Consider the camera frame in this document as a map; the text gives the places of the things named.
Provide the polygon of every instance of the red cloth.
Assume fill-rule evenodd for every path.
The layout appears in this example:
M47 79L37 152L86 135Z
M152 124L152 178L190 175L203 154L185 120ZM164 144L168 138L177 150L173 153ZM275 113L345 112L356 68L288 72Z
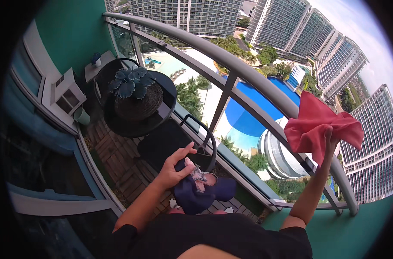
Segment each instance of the red cloth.
M313 160L323 163L326 141L324 133L332 126L332 136L362 149L362 125L347 112L335 114L327 105L307 91L300 97L297 119L290 118L284 128L287 141L296 153L311 153Z

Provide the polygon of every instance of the sky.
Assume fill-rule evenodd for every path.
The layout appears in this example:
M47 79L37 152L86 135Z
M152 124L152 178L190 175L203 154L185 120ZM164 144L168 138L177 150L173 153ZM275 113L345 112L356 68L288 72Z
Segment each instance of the sky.
M393 98L393 56L388 40L371 10L360 0L308 0L341 33L351 38L369 63L360 72L372 94L387 84Z

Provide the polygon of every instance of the black table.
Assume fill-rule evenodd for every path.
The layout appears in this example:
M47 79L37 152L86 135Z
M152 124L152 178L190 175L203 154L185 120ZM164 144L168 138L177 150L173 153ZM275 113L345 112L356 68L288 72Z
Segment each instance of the black table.
M159 125L164 123L172 115L176 104L176 87L172 80L158 71L149 71L156 78L156 82L162 88L163 101L158 110L139 122L129 122L116 115L114 110L114 101L116 96L106 95L106 100L103 106L104 118L108 127L119 136L122 137L143 137L156 129Z

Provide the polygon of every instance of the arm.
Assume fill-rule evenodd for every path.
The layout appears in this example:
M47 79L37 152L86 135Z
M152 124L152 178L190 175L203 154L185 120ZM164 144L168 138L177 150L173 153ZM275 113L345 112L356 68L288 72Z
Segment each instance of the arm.
M324 186L327 182L334 151L339 143L339 139L331 137L332 132L333 128L330 127L325 133L326 150L324 152L323 163L310 179L298 200L294 203L293 208L291 209L289 216L284 220L281 229L287 227L306 228L306 225L312 219L314 211L318 205L318 200L320 199Z
M123 225L132 225L140 232L150 221L150 217L159 198L169 188L174 187L180 180L184 179L194 170L194 165L187 165L184 169L176 172L174 166L179 160L183 159L188 153L196 153L191 142L185 148L179 148L175 153L165 160L162 170L151 184L139 195L138 198L123 212L116 221L113 232Z

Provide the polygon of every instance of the teal wall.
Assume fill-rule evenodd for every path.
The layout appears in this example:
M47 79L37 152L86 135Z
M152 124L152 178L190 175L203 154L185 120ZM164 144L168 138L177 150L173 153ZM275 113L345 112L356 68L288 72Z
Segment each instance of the teal wall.
M80 75L95 52L116 56L102 13L104 0L50 0L35 18L41 40L57 69Z
M306 227L313 248L313 258L359 259L362 258L388 219L393 195L382 200L359 205L355 217L349 210L336 216L333 210L316 210ZM287 217L289 209L270 214L262 227L277 231Z

